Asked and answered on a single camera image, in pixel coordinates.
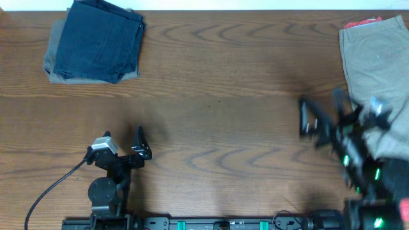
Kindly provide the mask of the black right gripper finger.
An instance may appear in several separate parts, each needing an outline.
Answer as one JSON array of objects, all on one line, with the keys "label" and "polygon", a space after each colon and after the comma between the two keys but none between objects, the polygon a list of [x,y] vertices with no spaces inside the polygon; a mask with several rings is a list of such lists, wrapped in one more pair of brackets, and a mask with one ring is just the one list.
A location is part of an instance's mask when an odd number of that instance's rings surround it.
[{"label": "black right gripper finger", "polygon": [[332,120],[314,100],[301,97],[298,100],[300,110],[299,133],[302,137],[315,137],[318,141],[329,141]]},{"label": "black right gripper finger", "polygon": [[333,96],[336,103],[337,115],[340,120],[358,120],[357,112],[352,111],[347,114],[344,111],[345,102],[349,102],[351,105],[358,105],[358,102],[355,99],[340,88],[335,88],[335,90],[333,90]]}]

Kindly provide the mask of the khaki shorts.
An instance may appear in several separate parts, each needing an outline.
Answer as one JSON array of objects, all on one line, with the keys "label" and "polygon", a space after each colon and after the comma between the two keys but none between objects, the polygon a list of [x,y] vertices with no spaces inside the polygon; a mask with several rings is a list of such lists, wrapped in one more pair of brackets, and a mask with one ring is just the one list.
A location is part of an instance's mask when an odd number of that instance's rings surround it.
[{"label": "khaki shorts", "polygon": [[408,160],[408,28],[402,16],[339,31],[344,76],[352,98],[391,107],[389,131],[365,133],[374,158]]}]

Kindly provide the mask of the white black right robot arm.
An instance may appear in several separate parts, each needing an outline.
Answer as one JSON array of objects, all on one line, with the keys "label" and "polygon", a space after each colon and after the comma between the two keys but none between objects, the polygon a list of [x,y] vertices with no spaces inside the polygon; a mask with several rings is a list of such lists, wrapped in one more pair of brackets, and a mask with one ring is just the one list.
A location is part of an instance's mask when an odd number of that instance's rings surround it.
[{"label": "white black right robot arm", "polygon": [[341,90],[334,90],[338,122],[334,123],[308,96],[298,100],[302,137],[316,137],[316,148],[330,145],[342,167],[346,184],[360,199],[347,199],[344,210],[317,210],[301,221],[302,229],[404,229],[402,216],[408,200],[404,180],[408,161],[395,157],[374,158],[364,137],[366,131],[389,131],[391,108],[372,98],[359,103]]}]

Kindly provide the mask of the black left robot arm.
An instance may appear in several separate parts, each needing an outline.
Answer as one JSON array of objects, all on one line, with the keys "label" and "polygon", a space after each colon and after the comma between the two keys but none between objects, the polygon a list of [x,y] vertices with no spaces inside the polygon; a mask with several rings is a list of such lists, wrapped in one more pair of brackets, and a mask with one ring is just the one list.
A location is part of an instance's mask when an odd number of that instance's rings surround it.
[{"label": "black left robot arm", "polygon": [[144,167],[145,161],[152,159],[142,126],[137,127],[131,150],[135,151],[133,155],[119,156],[118,145],[108,131],[87,148],[86,163],[94,164],[107,173],[94,180],[88,188],[92,229],[143,228],[139,217],[125,212],[132,170]]}]

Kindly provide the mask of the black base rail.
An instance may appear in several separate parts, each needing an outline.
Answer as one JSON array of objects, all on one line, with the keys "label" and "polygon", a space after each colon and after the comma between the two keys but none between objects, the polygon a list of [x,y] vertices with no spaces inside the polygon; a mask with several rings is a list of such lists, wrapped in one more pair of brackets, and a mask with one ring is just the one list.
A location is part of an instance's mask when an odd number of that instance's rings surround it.
[{"label": "black base rail", "polygon": [[313,230],[308,218],[167,218],[150,217],[129,220],[64,220],[62,229],[142,229],[142,230]]}]

